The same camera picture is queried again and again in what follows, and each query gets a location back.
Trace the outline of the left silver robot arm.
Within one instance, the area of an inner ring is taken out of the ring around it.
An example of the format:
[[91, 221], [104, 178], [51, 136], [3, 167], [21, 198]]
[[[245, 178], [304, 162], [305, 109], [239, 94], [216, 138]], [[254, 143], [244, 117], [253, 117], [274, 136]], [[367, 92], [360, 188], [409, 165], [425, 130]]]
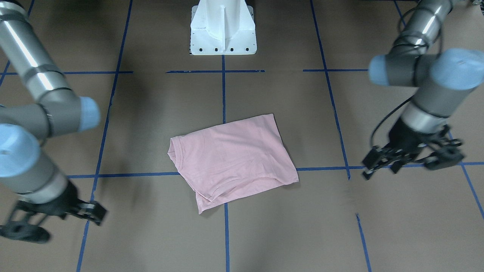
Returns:
[[457, 165], [464, 159], [462, 141], [448, 138], [447, 121], [459, 105], [483, 83], [483, 52], [462, 48], [429, 48], [443, 38], [446, 16], [456, 0], [421, 0], [411, 10], [410, 19], [386, 55], [375, 56], [369, 65], [369, 79], [382, 86], [415, 87], [413, 96], [388, 133], [384, 147], [374, 144], [362, 160], [369, 180], [379, 169], [389, 166], [393, 173], [411, 162], [438, 170]]

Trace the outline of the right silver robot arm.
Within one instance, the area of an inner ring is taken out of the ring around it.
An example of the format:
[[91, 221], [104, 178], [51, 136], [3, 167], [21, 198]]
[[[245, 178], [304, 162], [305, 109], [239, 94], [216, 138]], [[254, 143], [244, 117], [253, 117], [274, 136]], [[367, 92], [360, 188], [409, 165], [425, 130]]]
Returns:
[[1, 236], [47, 243], [51, 236], [42, 225], [50, 216], [102, 224], [107, 210], [79, 199], [77, 187], [42, 149], [49, 138], [98, 126], [97, 103], [71, 89], [18, 1], [1, 1], [0, 33], [1, 49], [34, 99], [29, 105], [1, 108], [1, 184], [19, 197], [1, 225]]

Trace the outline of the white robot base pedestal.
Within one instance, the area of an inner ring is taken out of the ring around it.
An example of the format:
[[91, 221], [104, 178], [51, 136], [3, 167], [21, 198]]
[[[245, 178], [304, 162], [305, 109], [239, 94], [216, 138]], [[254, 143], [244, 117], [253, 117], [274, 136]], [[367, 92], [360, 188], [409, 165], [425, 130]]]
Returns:
[[191, 8], [189, 52], [195, 56], [254, 55], [253, 5], [247, 0], [200, 0]]

